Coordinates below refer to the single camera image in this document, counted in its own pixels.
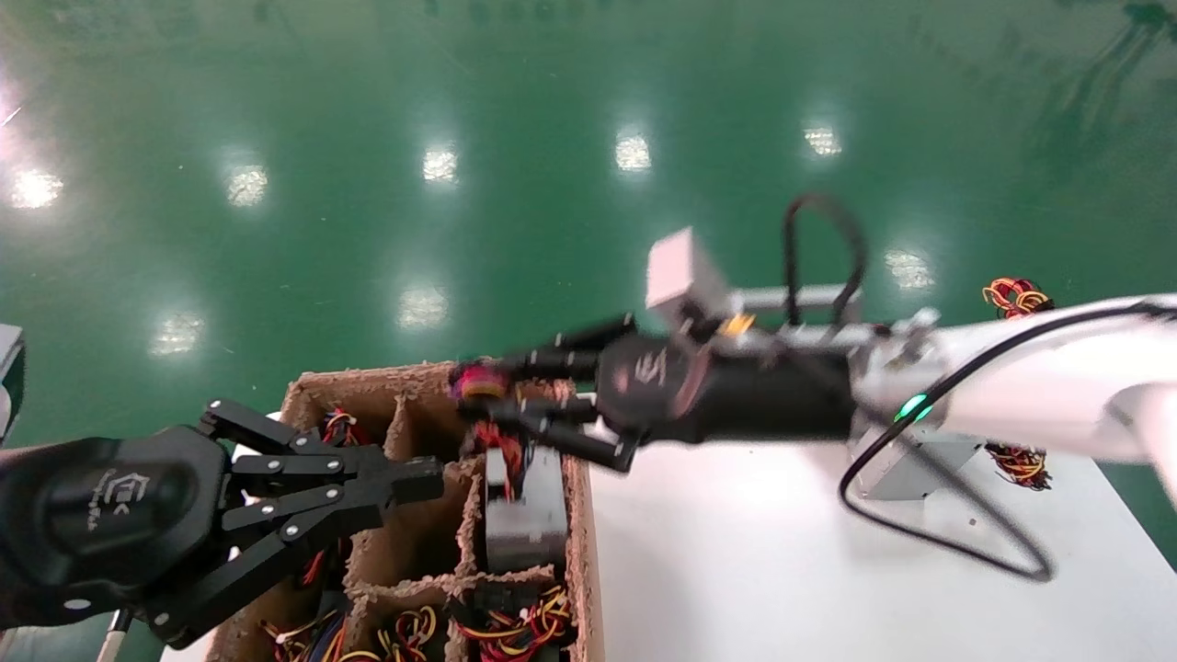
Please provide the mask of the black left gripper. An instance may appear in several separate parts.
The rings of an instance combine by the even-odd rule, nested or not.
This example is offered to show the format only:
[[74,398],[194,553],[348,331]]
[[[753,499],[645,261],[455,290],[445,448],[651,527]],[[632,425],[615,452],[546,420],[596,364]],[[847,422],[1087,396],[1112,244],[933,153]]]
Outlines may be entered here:
[[[188,648],[331,543],[444,495],[434,457],[331,445],[237,400],[199,430],[4,449],[4,629],[126,609]],[[222,508],[270,525],[227,561]]]

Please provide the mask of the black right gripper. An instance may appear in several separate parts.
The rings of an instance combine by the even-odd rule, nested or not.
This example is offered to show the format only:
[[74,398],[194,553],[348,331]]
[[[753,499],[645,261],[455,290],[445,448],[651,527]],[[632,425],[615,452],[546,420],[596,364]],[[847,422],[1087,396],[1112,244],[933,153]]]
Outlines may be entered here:
[[[787,350],[769,360],[686,351],[634,335],[634,315],[596,323],[514,355],[517,380],[594,380],[596,406],[577,397],[465,400],[465,417],[521,446],[629,474],[636,441],[846,441],[856,404],[849,357]],[[601,422],[606,441],[583,426]]]

